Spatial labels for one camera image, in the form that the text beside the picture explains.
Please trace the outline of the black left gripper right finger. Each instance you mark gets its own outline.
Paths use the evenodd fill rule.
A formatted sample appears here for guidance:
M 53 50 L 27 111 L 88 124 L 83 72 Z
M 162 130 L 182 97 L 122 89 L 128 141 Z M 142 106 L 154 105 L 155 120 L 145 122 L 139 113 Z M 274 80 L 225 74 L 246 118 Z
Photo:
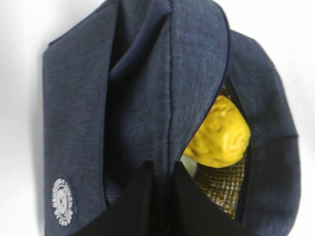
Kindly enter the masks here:
M 246 229 L 212 203 L 181 162 L 172 176 L 173 236 L 245 236 Z

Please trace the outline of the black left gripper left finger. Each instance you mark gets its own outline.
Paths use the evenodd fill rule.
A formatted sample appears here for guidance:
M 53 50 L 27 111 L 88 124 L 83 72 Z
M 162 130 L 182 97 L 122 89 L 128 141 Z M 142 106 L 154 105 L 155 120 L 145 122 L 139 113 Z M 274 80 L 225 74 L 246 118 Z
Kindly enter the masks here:
M 154 166 L 145 161 L 122 195 L 75 236 L 156 236 Z

